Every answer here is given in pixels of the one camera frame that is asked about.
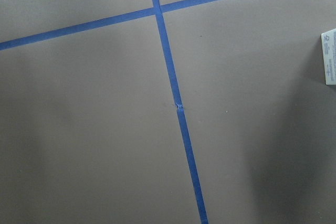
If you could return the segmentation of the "blue white milk carton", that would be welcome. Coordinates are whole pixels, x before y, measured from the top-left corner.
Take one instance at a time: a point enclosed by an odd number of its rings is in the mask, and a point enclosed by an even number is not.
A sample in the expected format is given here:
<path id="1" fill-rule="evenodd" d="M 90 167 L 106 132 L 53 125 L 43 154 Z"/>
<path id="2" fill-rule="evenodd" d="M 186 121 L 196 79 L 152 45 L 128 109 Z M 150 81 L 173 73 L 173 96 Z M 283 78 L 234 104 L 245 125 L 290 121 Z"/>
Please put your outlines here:
<path id="1" fill-rule="evenodd" d="M 335 29 L 321 34 L 326 85 L 335 85 Z"/>

